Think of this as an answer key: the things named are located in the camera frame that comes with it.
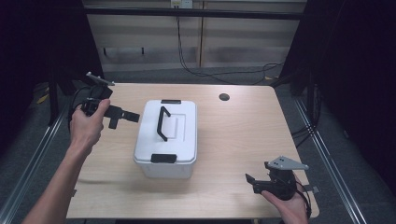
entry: gray floor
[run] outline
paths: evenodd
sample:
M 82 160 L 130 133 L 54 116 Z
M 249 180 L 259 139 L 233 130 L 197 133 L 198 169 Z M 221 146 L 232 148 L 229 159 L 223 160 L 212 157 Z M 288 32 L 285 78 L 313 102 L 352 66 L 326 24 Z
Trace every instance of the gray floor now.
M 224 72 L 257 71 L 257 67 L 226 67 L 192 69 L 194 72 L 205 72 L 209 74 Z M 198 84 L 241 84 L 241 85 L 267 85 L 278 76 L 281 66 L 263 72 L 218 75 L 215 77 L 198 77 L 184 69 L 172 68 L 162 70 L 144 71 L 115 71 L 106 72 L 106 79 L 116 82 L 140 82 L 140 83 L 198 83 Z M 43 86 L 37 86 L 35 98 L 37 99 Z M 276 95 L 284 112 L 290 128 L 290 132 L 300 130 L 304 127 L 303 119 L 295 104 L 295 97 L 290 95 L 289 86 L 282 85 L 276 88 Z M 65 97 L 60 96 L 62 105 L 66 103 Z M 0 205 L 4 206 L 7 197 L 18 183 L 29 160 L 34 155 L 41 137 L 47 130 L 49 121 L 50 105 L 47 100 L 41 105 L 32 102 L 23 118 L 24 125 L 20 134 L 15 138 L 8 154 L 0 160 Z M 21 223 L 21 220 L 47 186 L 54 171 L 59 165 L 69 142 L 69 135 L 65 118 L 62 119 L 59 131 L 49 145 L 43 161 L 32 178 L 29 188 L 24 195 L 19 209 L 12 223 Z M 394 223 L 396 220 L 396 202 L 387 186 L 382 182 L 376 172 L 367 164 L 359 153 L 359 149 L 344 135 L 343 128 L 338 124 L 334 115 L 326 108 L 325 104 L 321 110 L 318 123 L 318 131 L 329 151 L 331 158 L 337 165 L 344 178 L 351 195 L 356 199 L 359 209 L 365 217 L 366 223 Z M 305 135 L 295 138 L 295 143 L 300 143 Z M 348 213 L 345 202 L 340 196 L 339 190 L 323 163 L 317 147 L 311 138 L 308 138 L 297 148 L 302 162 L 310 166 L 307 171 L 308 179 L 314 186 L 318 186 L 320 192 L 316 194 L 320 214 L 312 218 L 310 223 L 354 223 Z M 115 223 L 116 220 L 87 220 L 87 223 Z M 264 219 L 263 223 L 278 223 L 279 219 Z M 84 223 L 84 220 L 68 220 L 68 223 Z

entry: white box body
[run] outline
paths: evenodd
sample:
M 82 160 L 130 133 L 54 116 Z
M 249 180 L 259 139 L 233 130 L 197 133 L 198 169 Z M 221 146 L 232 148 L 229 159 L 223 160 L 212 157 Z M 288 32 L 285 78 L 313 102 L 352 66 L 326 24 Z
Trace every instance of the white box body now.
M 163 112 L 162 106 L 170 113 Z M 190 178 L 197 155 L 197 108 L 191 101 L 146 103 L 134 149 L 134 161 L 151 178 Z

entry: wooden table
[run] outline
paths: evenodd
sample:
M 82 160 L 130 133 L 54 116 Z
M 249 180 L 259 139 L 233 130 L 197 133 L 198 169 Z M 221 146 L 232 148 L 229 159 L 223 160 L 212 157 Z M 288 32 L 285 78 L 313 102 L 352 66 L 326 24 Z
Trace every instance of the wooden table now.
M 300 161 L 274 89 L 259 86 L 119 84 L 111 104 L 143 114 L 153 99 L 197 104 L 198 149 L 190 179 L 146 178 L 134 162 L 140 123 L 121 119 L 105 128 L 82 168 L 68 218 L 279 217 L 254 194 L 245 173 L 269 180 L 265 161 L 280 155 Z M 230 100 L 221 101 L 227 93 Z M 296 171 L 308 184 L 304 171 Z M 311 194 L 313 213 L 318 215 Z

